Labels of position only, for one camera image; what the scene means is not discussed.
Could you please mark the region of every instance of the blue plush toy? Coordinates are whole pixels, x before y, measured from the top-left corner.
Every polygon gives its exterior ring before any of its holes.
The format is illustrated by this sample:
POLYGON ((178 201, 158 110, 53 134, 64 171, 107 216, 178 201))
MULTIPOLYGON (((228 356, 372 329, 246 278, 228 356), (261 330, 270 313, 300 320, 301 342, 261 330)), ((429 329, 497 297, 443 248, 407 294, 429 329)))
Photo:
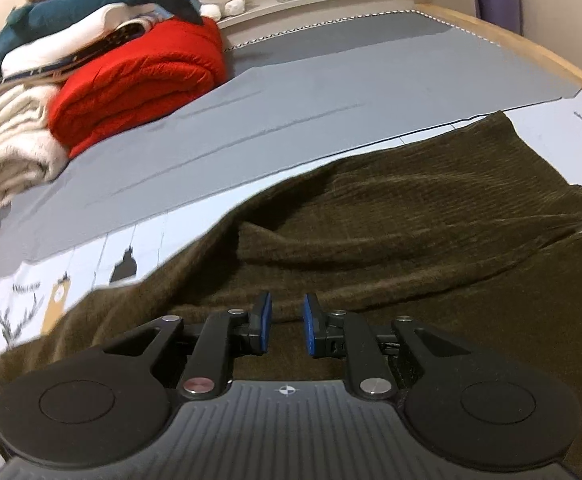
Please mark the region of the blue plush toy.
POLYGON ((182 20, 202 23, 202 18, 189 0, 45 0, 28 4, 13 9, 7 24, 0 31, 0 77, 2 60, 11 50, 65 30, 100 7, 119 3, 129 6, 157 4, 182 20))

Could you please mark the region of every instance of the bed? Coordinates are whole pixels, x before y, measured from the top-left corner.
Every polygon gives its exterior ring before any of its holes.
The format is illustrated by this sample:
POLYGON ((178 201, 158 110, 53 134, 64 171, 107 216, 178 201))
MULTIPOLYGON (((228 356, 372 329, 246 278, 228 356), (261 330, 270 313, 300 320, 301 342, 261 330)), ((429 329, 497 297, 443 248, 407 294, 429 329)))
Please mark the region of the bed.
POLYGON ((261 190, 497 110, 582 185, 582 72, 468 16, 434 6, 349 16, 226 56, 227 84, 101 142, 0 209, 0 353, 91 290, 142 280, 261 190))

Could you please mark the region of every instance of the purple panel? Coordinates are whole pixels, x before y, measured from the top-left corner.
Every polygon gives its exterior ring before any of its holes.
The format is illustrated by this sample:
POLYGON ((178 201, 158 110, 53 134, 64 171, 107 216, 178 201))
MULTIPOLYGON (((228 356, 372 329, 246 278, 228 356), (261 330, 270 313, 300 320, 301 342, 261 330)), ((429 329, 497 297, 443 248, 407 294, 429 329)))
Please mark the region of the purple panel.
POLYGON ((522 35, 522 5, 520 0, 475 1, 478 18, 522 35))

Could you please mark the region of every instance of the black bottle print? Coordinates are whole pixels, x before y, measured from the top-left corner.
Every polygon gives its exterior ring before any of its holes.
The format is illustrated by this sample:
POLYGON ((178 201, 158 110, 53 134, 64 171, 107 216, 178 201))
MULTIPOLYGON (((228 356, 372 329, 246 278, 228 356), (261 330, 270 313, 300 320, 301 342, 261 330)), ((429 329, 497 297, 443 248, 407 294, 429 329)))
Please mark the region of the black bottle print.
POLYGON ((109 283, 119 282, 120 280, 131 278, 132 276, 135 276, 136 272, 137 264, 133 258, 133 248, 129 247, 126 251, 124 251, 122 261, 120 261, 116 265, 116 268, 113 269, 109 283))

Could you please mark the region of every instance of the gray ribbed plate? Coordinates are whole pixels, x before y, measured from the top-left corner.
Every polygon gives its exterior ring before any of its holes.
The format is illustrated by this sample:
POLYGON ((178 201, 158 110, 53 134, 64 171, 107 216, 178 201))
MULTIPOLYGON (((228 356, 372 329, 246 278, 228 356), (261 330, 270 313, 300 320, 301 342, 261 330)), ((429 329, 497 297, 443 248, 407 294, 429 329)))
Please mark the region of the gray ribbed plate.
POLYGON ((386 402, 341 381, 235 381, 189 402, 151 446, 122 462, 53 471, 9 462, 0 480, 574 480, 558 464, 522 473, 472 471, 422 447, 386 402))

